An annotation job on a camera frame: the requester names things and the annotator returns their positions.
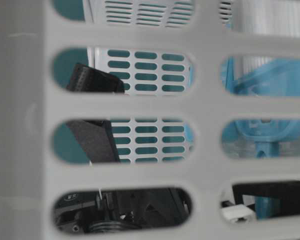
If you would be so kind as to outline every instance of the oval hole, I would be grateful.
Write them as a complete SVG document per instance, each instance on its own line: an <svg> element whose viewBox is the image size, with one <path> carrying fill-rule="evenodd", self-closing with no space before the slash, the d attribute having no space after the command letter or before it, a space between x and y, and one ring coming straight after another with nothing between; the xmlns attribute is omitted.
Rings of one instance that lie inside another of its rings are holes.
<svg viewBox="0 0 300 240"><path fill-rule="evenodd" d="M155 144L158 139L154 136L142 136L135 139L137 144Z"/></svg>
<svg viewBox="0 0 300 240"><path fill-rule="evenodd" d="M138 158L186 158L195 139L190 126L179 119L117 117L67 121L54 131L52 144L55 154L71 164L133 164Z"/></svg>
<svg viewBox="0 0 300 240"><path fill-rule="evenodd" d="M163 85L162 90L164 92L183 92L185 90L185 87L176 85Z"/></svg>
<svg viewBox="0 0 300 240"><path fill-rule="evenodd" d="M137 84L135 85L135 90L137 91L156 91L158 89L157 85L154 84Z"/></svg>
<svg viewBox="0 0 300 240"><path fill-rule="evenodd" d="M156 59L153 59L153 62L131 64L129 62L131 56L128 57L131 53L140 58ZM168 53L134 52L130 49L109 50L102 47L75 48L58 54L54 59L52 70L58 85L67 91L78 94L80 92L89 94L114 93L116 95L125 93L125 97L181 95L191 86L192 64L190 64L189 59L184 59L182 63L185 64L185 71L175 72L175 74L162 74L160 72L157 74L155 71L158 70L157 66L162 65L157 58L164 54Z"/></svg>
<svg viewBox="0 0 300 240"><path fill-rule="evenodd" d="M164 143L183 143L185 138L183 136L164 136L162 141Z"/></svg>
<svg viewBox="0 0 300 240"><path fill-rule="evenodd" d="M183 146L165 146L162 148L162 152L165 154L184 153L185 148Z"/></svg>
<svg viewBox="0 0 300 240"><path fill-rule="evenodd" d="M172 72L182 72L185 70L185 67L182 65L174 65L174 64L163 64L162 70L164 71L172 71Z"/></svg>
<svg viewBox="0 0 300 240"><path fill-rule="evenodd" d="M129 144L131 142L129 137L115 137L114 143L115 144Z"/></svg>
<svg viewBox="0 0 300 240"><path fill-rule="evenodd" d="M164 162L184 160L183 156L166 156L162 159Z"/></svg>
<svg viewBox="0 0 300 240"><path fill-rule="evenodd" d="M149 62L137 62L135 64L136 69L142 69L142 70L156 70L157 65L155 63L149 63Z"/></svg>
<svg viewBox="0 0 300 240"><path fill-rule="evenodd" d="M128 61L109 61L108 66L116 69L128 69L130 67L130 63Z"/></svg>
<svg viewBox="0 0 300 240"><path fill-rule="evenodd" d="M157 75L149 74L149 73L137 73L135 75L135 79L137 80L147 80L147 81L154 81L157 80Z"/></svg>
<svg viewBox="0 0 300 240"><path fill-rule="evenodd" d="M110 57L127 58L130 56L130 52L126 50L109 50L108 55Z"/></svg>
<svg viewBox="0 0 300 240"><path fill-rule="evenodd" d="M158 128L156 126L138 126L135 128L135 131L139 134L156 133Z"/></svg>
<svg viewBox="0 0 300 240"><path fill-rule="evenodd" d="M137 158L135 160L136 163L156 163L158 159L155 157L145 157L145 158Z"/></svg>
<svg viewBox="0 0 300 240"><path fill-rule="evenodd" d="M164 126L162 128L164 133L182 133L184 130L183 126Z"/></svg>
<svg viewBox="0 0 300 240"><path fill-rule="evenodd" d="M300 119L271 118L267 123L261 118L238 119L224 127L220 141L233 159L300 157Z"/></svg>
<svg viewBox="0 0 300 240"><path fill-rule="evenodd" d="M162 55L162 59L166 61L183 61L185 60L185 57L182 55L177 55L177 54L170 54L170 53L165 53Z"/></svg>
<svg viewBox="0 0 300 240"><path fill-rule="evenodd" d="M228 182L228 186L221 195L220 211L232 224L256 224L268 220L280 223L283 218L287 221L287 217L300 216L300 179Z"/></svg>
<svg viewBox="0 0 300 240"><path fill-rule="evenodd" d="M221 64L220 79L234 95L300 97L300 59L237 55Z"/></svg>
<svg viewBox="0 0 300 240"><path fill-rule="evenodd" d="M147 51L137 51L135 52L135 57L137 59L156 59L157 54L154 52L147 52Z"/></svg>
<svg viewBox="0 0 300 240"><path fill-rule="evenodd" d="M138 147L135 150L136 154L156 154L158 149L156 147Z"/></svg>
<svg viewBox="0 0 300 240"><path fill-rule="evenodd" d="M166 82L183 82L185 77L182 75L163 75L162 80Z"/></svg>
<svg viewBox="0 0 300 240"><path fill-rule="evenodd" d="M156 158L138 158L136 162L157 161ZM116 210L110 210L110 215L105 205L109 202ZM64 234L100 234L100 237L104 234L119 235L127 231L176 227L183 224L191 212L190 196L175 186L74 190L57 199L51 210L53 225Z"/></svg>

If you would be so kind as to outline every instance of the teal background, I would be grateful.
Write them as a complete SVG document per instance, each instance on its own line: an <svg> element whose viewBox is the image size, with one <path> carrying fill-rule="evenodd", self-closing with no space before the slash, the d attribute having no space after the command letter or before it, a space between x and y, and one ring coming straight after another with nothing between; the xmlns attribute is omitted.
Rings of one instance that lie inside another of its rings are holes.
<svg viewBox="0 0 300 240"><path fill-rule="evenodd" d="M67 19L84 21L84 6L82 0L52 0L56 11Z"/></svg>

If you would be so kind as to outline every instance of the ventilation slot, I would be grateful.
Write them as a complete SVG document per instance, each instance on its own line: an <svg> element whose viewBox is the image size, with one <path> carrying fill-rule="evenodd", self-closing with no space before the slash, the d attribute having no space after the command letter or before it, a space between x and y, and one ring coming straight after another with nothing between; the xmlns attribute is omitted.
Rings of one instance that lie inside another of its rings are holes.
<svg viewBox="0 0 300 240"><path fill-rule="evenodd" d="M232 18L233 0L223 0L219 6L219 16L223 24L227 24Z"/></svg>
<svg viewBox="0 0 300 240"><path fill-rule="evenodd" d="M168 28L183 27L190 22L193 14L194 6L192 1L177 1L174 3L165 26Z"/></svg>
<svg viewBox="0 0 300 240"><path fill-rule="evenodd" d="M139 4L136 24L159 27L164 17L166 6L155 4Z"/></svg>
<svg viewBox="0 0 300 240"><path fill-rule="evenodd" d="M130 24L133 4L123 1L105 1L106 21L109 24Z"/></svg>

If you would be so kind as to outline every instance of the white plastic grille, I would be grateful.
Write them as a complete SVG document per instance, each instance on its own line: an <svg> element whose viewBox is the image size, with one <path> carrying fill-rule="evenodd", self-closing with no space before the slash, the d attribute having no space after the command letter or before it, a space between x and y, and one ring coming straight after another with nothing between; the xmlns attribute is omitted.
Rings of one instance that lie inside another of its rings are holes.
<svg viewBox="0 0 300 240"><path fill-rule="evenodd" d="M87 0L86 20L97 24L181 28L194 13L193 0Z"/></svg>
<svg viewBox="0 0 300 240"><path fill-rule="evenodd" d="M232 18L232 5L234 0L222 0L219 5L219 16L223 24Z"/></svg>
<svg viewBox="0 0 300 240"><path fill-rule="evenodd" d="M186 139L184 123L178 120L115 120L112 121L112 129L122 162L182 160L192 147L192 143Z"/></svg>

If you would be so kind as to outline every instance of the blue plastic object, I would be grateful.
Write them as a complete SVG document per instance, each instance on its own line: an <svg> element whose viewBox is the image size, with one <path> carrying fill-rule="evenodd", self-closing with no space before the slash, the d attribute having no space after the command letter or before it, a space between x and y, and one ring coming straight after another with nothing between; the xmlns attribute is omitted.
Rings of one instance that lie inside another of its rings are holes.
<svg viewBox="0 0 300 240"><path fill-rule="evenodd" d="M225 89L234 92L234 59L230 57L221 65L221 80ZM233 142L238 139L238 131L234 122L229 123L222 132L222 142Z"/></svg>
<svg viewBox="0 0 300 240"><path fill-rule="evenodd" d="M230 58L222 66L221 78L225 88L236 95L300 97L300 60L275 59L235 80L234 60ZM237 120L226 126L222 141L235 141L238 134L255 142L257 158L278 157L279 142L300 137L300 120ZM258 219L272 217L279 209L278 199L255 197Z"/></svg>

